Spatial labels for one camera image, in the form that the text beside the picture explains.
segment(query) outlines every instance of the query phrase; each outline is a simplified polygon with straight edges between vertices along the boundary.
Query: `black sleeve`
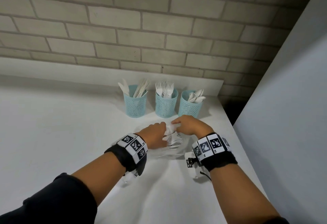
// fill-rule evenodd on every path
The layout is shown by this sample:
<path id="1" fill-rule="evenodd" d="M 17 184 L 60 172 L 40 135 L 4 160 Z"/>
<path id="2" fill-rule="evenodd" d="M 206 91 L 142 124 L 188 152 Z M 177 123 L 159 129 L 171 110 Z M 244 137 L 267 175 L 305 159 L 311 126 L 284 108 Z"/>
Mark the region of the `black sleeve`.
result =
<path id="1" fill-rule="evenodd" d="M 94 223 L 96 201 L 87 186 L 62 173 L 23 201 L 19 209 L 0 216 L 0 223 Z"/>
<path id="2" fill-rule="evenodd" d="M 288 221 L 282 217 L 276 217 L 263 224 L 289 224 Z"/>

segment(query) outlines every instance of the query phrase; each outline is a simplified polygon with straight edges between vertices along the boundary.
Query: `perforated plastic cup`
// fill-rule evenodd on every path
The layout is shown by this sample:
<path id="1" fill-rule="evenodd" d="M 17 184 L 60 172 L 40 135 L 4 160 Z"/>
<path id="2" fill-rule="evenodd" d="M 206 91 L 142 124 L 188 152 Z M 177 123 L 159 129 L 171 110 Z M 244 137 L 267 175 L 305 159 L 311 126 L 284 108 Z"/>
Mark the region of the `perforated plastic cup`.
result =
<path id="1" fill-rule="evenodd" d="M 169 118 L 174 115 L 178 91 L 174 89 L 171 99 L 166 99 L 156 93 L 156 114 L 161 118 Z"/>
<path id="2" fill-rule="evenodd" d="M 191 115 L 195 118 L 198 117 L 203 102 L 200 103 L 188 102 L 187 100 L 191 92 L 195 92 L 195 90 L 185 90 L 182 92 L 180 110 L 178 111 L 178 116 Z"/>
<path id="3" fill-rule="evenodd" d="M 138 118 L 145 114 L 146 95 L 142 97 L 132 97 L 136 91 L 137 85 L 129 85 L 129 96 L 124 94 L 126 114 L 132 118 Z"/>

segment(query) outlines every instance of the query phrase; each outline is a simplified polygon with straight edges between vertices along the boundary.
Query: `black wristband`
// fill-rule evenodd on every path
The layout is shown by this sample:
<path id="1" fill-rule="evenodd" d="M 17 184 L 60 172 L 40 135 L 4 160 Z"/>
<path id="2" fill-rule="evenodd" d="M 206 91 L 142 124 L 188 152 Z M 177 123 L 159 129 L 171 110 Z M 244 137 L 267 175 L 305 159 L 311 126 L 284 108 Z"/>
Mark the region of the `black wristband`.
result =
<path id="1" fill-rule="evenodd" d="M 216 133 L 210 133 L 199 139 L 192 147 L 199 162 L 208 171 L 227 164 L 237 164 L 227 140 Z"/>
<path id="2" fill-rule="evenodd" d="M 140 136 L 131 133 L 125 135 L 106 152 L 112 152 L 126 171 L 136 169 L 138 175 L 142 174 L 146 163 L 147 145 Z"/>

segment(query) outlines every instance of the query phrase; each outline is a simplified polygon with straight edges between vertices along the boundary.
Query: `white electronic device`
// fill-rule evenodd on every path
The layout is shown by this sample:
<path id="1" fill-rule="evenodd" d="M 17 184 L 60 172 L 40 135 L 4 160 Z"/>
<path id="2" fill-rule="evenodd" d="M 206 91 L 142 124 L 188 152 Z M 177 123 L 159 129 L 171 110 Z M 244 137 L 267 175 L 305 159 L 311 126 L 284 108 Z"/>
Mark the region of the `white electronic device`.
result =
<path id="1" fill-rule="evenodd" d="M 209 171 L 204 166 L 200 166 L 199 160 L 193 151 L 185 153 L 185 161 L 187 165 L 187 171 L 191 178 L 197 179 L 203 176 L 209 177 Z"/>

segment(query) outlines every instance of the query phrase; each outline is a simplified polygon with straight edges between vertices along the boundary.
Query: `person's right arm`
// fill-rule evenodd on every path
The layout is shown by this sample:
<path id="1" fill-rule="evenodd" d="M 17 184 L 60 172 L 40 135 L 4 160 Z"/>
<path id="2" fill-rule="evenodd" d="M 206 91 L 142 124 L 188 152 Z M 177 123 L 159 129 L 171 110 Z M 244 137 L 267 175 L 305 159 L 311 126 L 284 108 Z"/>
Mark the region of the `person's right arm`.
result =
<path id="1" fill-rule="evenodd" d="M 196 135 L 198 139 L 214 132 L 209 125 L 192 116 L 183 115 L 172 121 L 172 124 L 176 123 L 181 124 L 177 132 Z M 210 176 L 228 224 L 263 224 L 280 218 L 276 209 L 237 164 L 214 168 Z M 283 219 L 280 221 L 273 223 L 284 223 Z"/>

